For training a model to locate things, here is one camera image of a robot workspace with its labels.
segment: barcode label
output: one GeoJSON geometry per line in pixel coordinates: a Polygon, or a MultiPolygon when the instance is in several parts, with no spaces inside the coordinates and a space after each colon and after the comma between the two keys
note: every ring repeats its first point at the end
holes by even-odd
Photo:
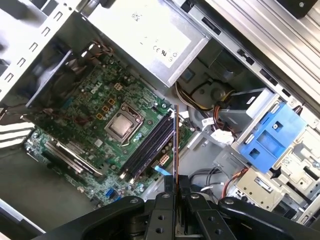
{"type": "Polygon", "coordinates": [[[205,118],[202,120],[202,125],[205,127],[205,126],[208,126],[208,125],[212,125],[214,124],[215,121],[214,121],[214,118],[213,117],[208,117],[208,118],[205,118]]]}

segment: motherboard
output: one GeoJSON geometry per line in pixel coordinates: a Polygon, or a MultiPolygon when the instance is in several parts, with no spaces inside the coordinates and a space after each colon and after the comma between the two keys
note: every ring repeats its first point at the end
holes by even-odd
{"type": "MultiPolygon", "coordinates": [[[[59,109],[27,117],[37,129],[28,154],[62,175],[95,206],[141,196],[157,181],[155,166],[173,159],[173,113],[116,58],[106,55],[59,109]]],[[[193,132],[179,128],[179,148],[193,132]]]]}

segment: silver metal frame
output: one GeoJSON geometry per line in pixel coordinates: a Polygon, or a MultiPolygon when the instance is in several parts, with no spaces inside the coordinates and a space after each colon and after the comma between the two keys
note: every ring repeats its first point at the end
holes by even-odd
{"type": "Polygon", "coordinates": [[[298,20],[275,0],[206,0],[320,103],[320,1],[298,20]]]}
{"type": "Polygon", "coordinates": [[[60,3],[39,27],[33,40],[26,45],[25,50],[12,60],[10,66],[0,76],[0,101],[4,99],[39,53],[64,25],[80,2],[81,0],[68,0],[67,3],[60,3]]]}

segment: orange wire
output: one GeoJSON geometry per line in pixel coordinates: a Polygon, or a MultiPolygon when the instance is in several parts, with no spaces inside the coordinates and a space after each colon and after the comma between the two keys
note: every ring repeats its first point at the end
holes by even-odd
{"type": "Polygon", "coordinates": [[[229,184],[231,183],[231,181],[235,180],[236,178],[244,175],[249,169],[248,168],[244,168],[242,169],[240,172],[236,173],[235,175],[232,176],[231,179],[229,179],[228,181],[225,182],[223,190],[222,190],[222,196],[221,198],[225,198],[227,195],[227,188],[229,186],[229,184]]]}

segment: metal panel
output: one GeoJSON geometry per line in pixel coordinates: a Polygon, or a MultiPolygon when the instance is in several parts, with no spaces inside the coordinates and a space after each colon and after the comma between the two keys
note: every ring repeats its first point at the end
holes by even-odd
{"type": "Polygon", "coordinates": [[[274,0],[206,0],[320,103],[320,2],[298,20],[274,0]]]}
{"type": "Polygon", "coordinates": [[[10,66],[0,76],[0,101],[17,83],[49,40],[52,39],[75,11],[80,2],[81,0],[69,0],[67,3],[60,3],[41,27],[32,34],[31,41],[27,42],[24,49],[21,49],[19,54],[12,60],[10,66]]]}
{"type": "Polygon", "coordinates": [[[209,40],[162,0],[117,0],[87,19],[168,87],[209,40]]]}

